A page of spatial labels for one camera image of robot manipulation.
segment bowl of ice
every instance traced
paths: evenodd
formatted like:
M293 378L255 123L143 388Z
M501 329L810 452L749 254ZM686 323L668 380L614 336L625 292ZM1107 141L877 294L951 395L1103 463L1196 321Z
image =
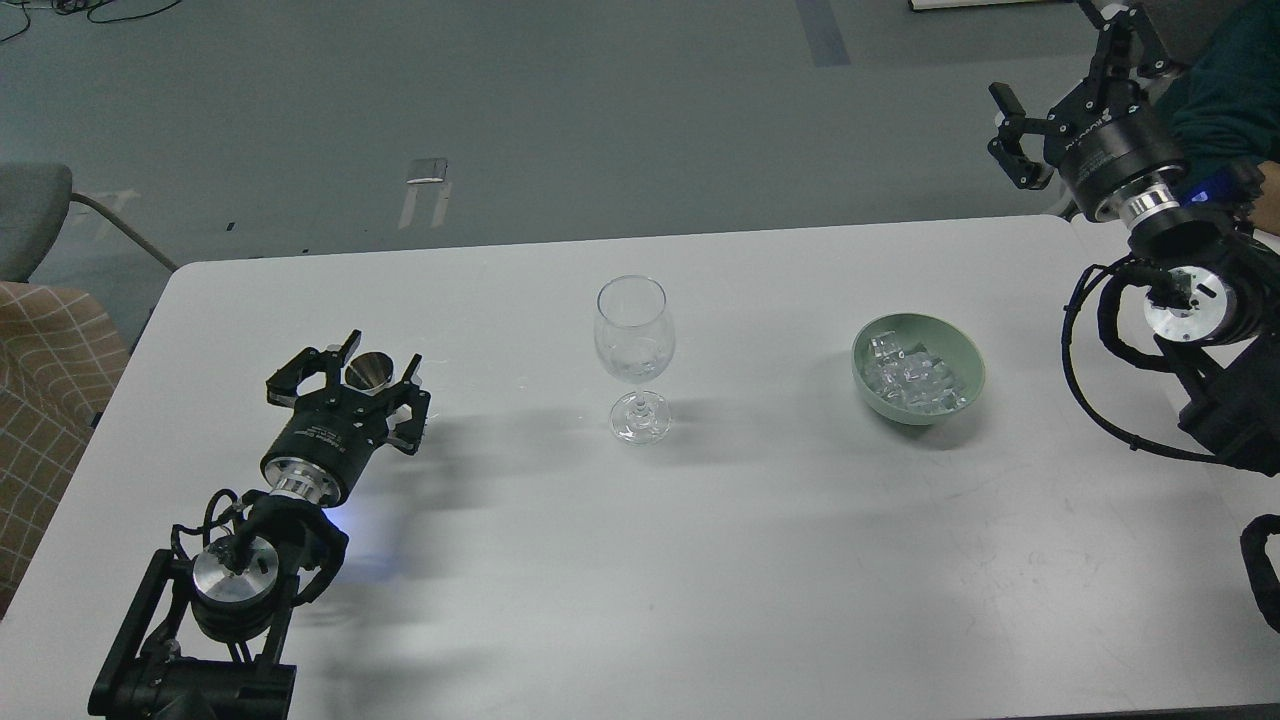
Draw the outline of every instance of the bowl of ice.
M933 425L965 411L987 382L978 346L929 315L872 320L854 340L852 356L863 400L905 425Z

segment gray floor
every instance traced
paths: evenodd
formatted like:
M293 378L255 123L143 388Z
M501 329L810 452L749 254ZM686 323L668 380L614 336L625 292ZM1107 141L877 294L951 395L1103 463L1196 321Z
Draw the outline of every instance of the gray floor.
M987 85L1039 114L1074 86L1096 40L1074 5L831 0L849 64L818 67L814 4L188 0L114 26L32 10L0 45L0 159L69 164L179 263L1050 204L987 155ZM0 35L20 26L0 13ZM449 159L444 222L425 188L401 228L408 163L430 156ZM133 337L166 274L73 215L33 281L93 292Z

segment plaid fabric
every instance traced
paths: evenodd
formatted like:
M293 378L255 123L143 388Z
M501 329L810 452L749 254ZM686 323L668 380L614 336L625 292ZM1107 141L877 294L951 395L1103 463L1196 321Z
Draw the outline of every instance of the plaid fabric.
M0 618L127 361L87 293L0 282Z

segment glass base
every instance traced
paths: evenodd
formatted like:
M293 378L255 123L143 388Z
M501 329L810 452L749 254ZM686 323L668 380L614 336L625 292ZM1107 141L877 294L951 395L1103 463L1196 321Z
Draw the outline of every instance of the glass base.
M653 445L671 428L671 409L657 392L628 392L613 404L609 423L618 439L631 445Z

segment dark green sleeve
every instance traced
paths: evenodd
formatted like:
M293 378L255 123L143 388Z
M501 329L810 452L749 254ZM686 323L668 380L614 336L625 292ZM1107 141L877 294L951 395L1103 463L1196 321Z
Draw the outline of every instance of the dark green sleeve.
M1188 160L1189 188L1235 158L1280 150L1280 0L1254 0L1215 33L1157 104Z

